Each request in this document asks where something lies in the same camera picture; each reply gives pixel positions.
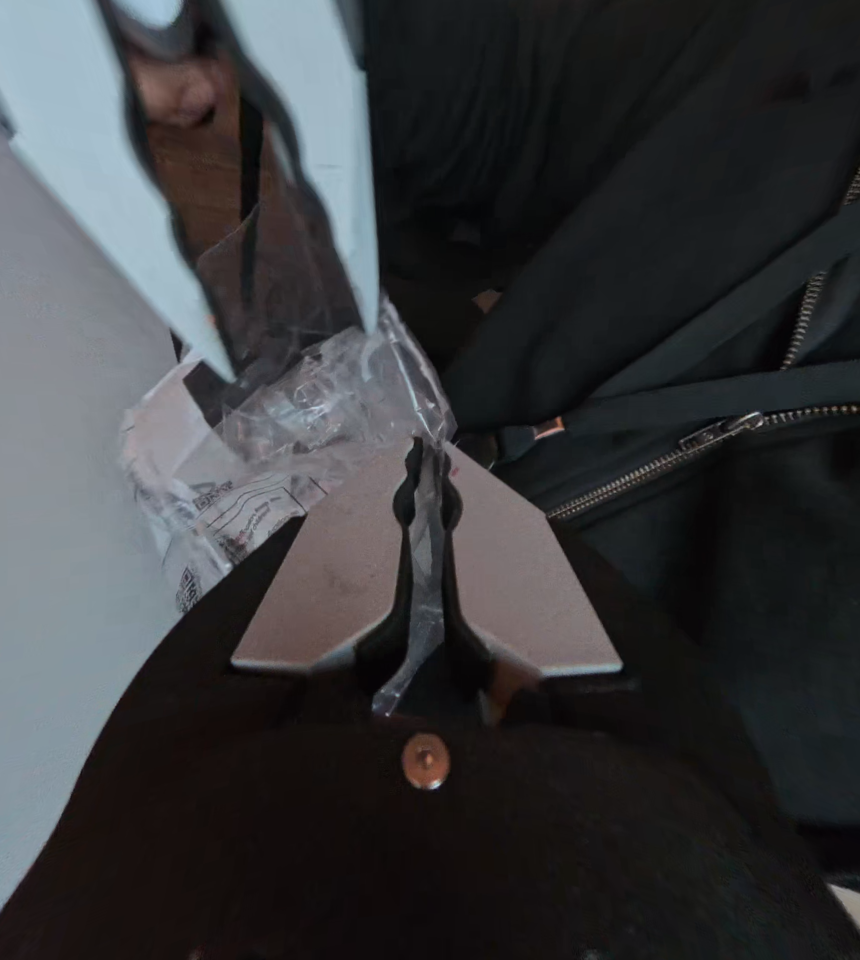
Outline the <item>clear plastic bag of parts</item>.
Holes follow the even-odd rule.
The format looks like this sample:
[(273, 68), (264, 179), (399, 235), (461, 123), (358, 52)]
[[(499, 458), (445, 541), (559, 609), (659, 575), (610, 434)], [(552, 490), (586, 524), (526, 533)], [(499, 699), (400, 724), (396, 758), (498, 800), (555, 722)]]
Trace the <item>clear plastic bag of parts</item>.
[(186, 615), (288, 524), (317, 520), (329, 558), (337, 525), (318, 507), (364, 479), (380, 455), (413, 440), (403, 486), (400, 595), (405, 650), (377, 682), (376, 715), (401, 713), (418, 671), (443, 642), (443, 443), (455, 431), (436, 370), (387, 298), (372, 333), (352, 327), (308, 346), (279, 378), (212, 378), (196, 353), (124, 416), (123, 465)]

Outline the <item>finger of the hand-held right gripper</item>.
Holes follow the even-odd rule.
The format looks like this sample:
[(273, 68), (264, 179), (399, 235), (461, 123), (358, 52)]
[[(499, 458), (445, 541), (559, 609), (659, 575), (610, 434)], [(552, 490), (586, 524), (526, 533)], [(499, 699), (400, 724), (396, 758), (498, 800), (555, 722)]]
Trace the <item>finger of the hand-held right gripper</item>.
[(0, 114), (16, 157), (222, 379), (235, 363), (156, 174), (110, 2), (0, 1)]
[(244, 65), (281, 116), (289, 172), (320, 203), (365, 332), (381, 309), (364, 12), (351, 1), (228, 1)]

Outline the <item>black zip jacket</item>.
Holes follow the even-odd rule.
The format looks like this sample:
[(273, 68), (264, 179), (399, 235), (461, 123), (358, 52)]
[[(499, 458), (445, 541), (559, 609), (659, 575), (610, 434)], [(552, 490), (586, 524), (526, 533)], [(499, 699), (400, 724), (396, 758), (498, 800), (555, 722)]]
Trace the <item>black zip jacket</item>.
[(460, 438), (696, 642), (860, 891), (860, 2), (362, 2), (388, 294)]

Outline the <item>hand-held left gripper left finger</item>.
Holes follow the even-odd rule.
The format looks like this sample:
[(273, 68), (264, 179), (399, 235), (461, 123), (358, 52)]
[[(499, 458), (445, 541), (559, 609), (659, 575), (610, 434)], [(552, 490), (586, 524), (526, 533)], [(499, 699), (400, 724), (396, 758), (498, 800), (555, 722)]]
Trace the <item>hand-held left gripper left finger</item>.
[(408, 582), (421, 438), (403, 438), (312, 507), (231, 657), (241, 671), (352, 666)]

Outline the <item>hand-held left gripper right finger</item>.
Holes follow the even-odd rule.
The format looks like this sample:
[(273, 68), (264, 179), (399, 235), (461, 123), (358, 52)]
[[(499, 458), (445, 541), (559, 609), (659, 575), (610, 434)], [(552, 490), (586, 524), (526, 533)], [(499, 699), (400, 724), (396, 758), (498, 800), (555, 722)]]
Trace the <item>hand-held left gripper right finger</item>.
[(544, 513), (455, 445), (444, 522), (457, 624), (526, 676), (604, 676), (623, 661)]

